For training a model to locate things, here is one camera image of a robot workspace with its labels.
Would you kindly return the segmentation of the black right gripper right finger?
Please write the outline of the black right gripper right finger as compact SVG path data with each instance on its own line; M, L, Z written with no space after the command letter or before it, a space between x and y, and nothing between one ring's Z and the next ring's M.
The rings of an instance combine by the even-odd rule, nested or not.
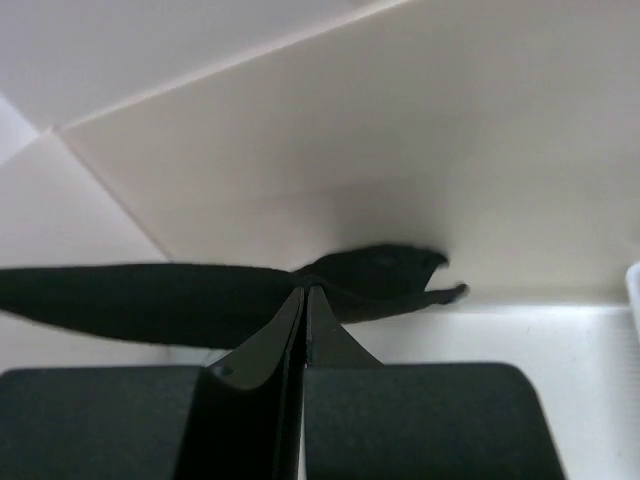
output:
M538 394L505 363L386 365L306 306L304 442L310 479L562 479Z

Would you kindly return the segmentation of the black tank top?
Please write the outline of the black tank top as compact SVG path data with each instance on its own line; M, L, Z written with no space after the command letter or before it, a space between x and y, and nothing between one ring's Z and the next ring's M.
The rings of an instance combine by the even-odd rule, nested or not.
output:
M427 287L448 263L426 247L377 244L293 271L191 263L9 268L1 272L1 309L109 339L232 350L297 289L321 288L343 324L454 303L466 284Z

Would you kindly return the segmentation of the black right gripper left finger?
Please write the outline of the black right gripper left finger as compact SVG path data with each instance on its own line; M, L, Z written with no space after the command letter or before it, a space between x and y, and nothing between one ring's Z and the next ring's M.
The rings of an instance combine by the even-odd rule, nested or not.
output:
M304 293L209 366L21 369L1 378L5 479L294 479Z

